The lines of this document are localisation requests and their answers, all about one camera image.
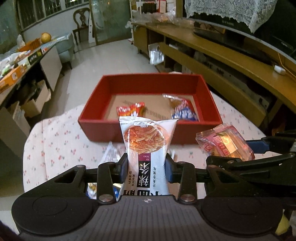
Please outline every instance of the cardboard box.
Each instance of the cardboard box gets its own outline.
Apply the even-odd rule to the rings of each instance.
[[[35,63],[42,55],[43,55],[43,52],[41,49],[38,49],[35,52],[33,52],[32,54],[30,54],[28,56],[28,61],[29,61],[30,65]]]
[[[49,90],[44,80],[38,82],[37,85],[41,87],[41,92],[37,99],[32,99],[21,106],[21,109],[25,111],[25,116],[30,118],[41,113],[43,105],[49,95]]]
[[[19,101],[15,102],[9,108],[7,108],[7,111],[12,115],[13,120],[16,122],[18,127],[23,131],[26,137],[28,137],[30,134],[31,127],[24,116],[24,112],[21,111],[19,104],[20,104]]]
[[[166,0],[156,0],[156,11],[159,13],[166,12]]]
[[[9,86],[12,86],[25,72],[23,65],[16,67],[11,70],[4,78],[0,81],[0,93],[6,90]]]
[[[28,56],[25,57],[23,60],[19,61],[17,63],[19,66],[20,65],[23,65],[24,66],[24,69],[27,69],[28,67],[30,67],[30,63],[29,63],[29,60],[28,60]]]
[[[184,65],[182,65],[182,74],[192,74],[192,71]]]
[[[119,105],[144,101],[145,117],[170,119],[163,93],[191,99],[199,121],[179,120],[172,144],[196,144],[196,133],[222,124],[212,95],[201,75],[120,74],[103,76],[87,101],[78,122],[90,141],[123,142],[116,113]]]

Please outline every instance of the red snack packet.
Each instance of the red snack packet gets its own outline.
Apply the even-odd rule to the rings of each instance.
[[[222,124],[214,129],[196,134],[196,141],[202,150],[210,155],[238,157],[243,161],[255,159],[254,152],[237,129],[229,124]]]
[[[145,109],[145,103],[139,102],[128,106],[118,106],[116,107],[117,115],[120,116],[139,116],[143,117],[143,112]]]

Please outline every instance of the desk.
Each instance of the desk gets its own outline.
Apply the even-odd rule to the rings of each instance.
[[[148,53],[148,44],[160,42],[160,50],[165,56],[186,66],[194,73],[202,74],[205,81],[245,115],[256,126],[266,117],[264,108],[255,103],[241,89],[210,68],[188,55],[168,46],[167,39],[175,40],[194,50],[200,51],[251,78],[270,91],[277,101],[268,113],[271,121],[282,104],[296,113],[296,80],[288,75],[277,74],[272,66],[257,61],[237,51],[216,44],[193,34],[191,29],[174,25],[140,25],[134,30],[134,45]]]
[[[54,91],[58,76],[62,69],[62,64],[57,53],[57,48],[53,46],[45,52],[41,59],[28,67],[21,78],[8,89],[0,93],[0,153],[1,161],[20,161],[23,156],[24,144],[26,142],[26,134],[19,128],[12,116],[6,109],[9,99],[14,91],[20,87],[26,75],[36,65],[41,66],[43,75],[45,76],[46,85],[49,89]]]

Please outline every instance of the sofa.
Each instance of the sofa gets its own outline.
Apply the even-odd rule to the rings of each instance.
[[[58,42],[56,44],[57,47],[57,52],[59,54],[59,58],[61,60],[61,63],[67,63],[70,67],[70,69],[72,69],[72,65],[71,65],[71,61],[73,58],[73,54],[74,52],[74,41],[73,41],[73,35],[72,34],[68,34],[68,39],[67,40],[63,40],[61,42]]]

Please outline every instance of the yellow cable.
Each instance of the yellow cable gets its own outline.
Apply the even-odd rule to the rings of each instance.
[[[288,71],[295,79],[296,79],[296,76],[295,75],[293,75],[292,73],[291,73],[291,71],[290,70],[288,70],[284,65],[283,65],[283,63],[281,62],[281,66],[286,70],[286,71]]]

